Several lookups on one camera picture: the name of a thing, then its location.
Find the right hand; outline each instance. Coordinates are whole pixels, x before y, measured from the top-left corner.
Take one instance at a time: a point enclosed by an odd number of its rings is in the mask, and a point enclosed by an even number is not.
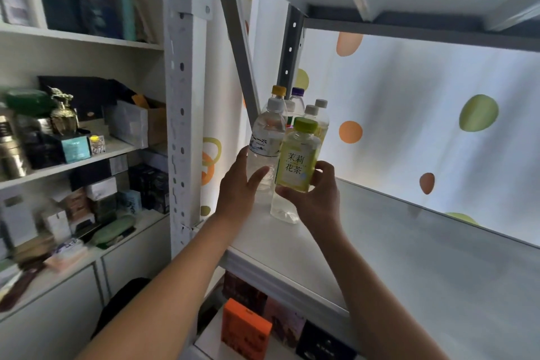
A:
[[[286,186],[276,186],[275,191],[296,207],[298,216],[315,240],[328,230],[341,230],[339,216],[339,189],[336,185],[334,166],[317,161],[311,179],[315,188],[307,193]]]

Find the metal shelving unit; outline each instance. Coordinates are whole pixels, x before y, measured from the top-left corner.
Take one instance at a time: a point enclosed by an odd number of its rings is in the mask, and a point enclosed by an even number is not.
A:
[[[201,45],[210,1],[165,3],[173,254],[198,230]],[[221,1],[253,123],[260,106],[239,3]],[[540,0],[288,1],[279,83],[289,90],[306,28],[540,51]],[[339,186],[349,237],[452,358],[537,357],[537,247],[345,181]],[[283,225],[257,206],[221,266],[360,349],[337,284],[304,227]]]

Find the green bottle cap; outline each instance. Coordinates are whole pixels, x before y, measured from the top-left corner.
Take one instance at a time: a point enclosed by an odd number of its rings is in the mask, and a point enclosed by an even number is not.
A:
[[[296,131],[305,132],[306,134],[313,134],[317,131],[319,123],[309,118],[296,117],[294,119],[294,129]]]

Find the yellow-green label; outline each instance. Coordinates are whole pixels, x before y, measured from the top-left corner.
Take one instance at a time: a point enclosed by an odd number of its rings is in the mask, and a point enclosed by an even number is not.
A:
[[[307,144],[283,143],[276,173],[276,184],[307,192],[315,169],[316,150]]]

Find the bottle label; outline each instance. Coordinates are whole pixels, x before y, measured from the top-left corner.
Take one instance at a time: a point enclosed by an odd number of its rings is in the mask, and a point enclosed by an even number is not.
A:
[[[249,149],[258,155],[277,157],[284,135],[284,132],[276,131],[269,131],[264,136],[255,136],[252,134],[249,141]]]
[[[279,159],[276,184],[307,192],[315,169],[317,148],[311,145],[283,146]]]

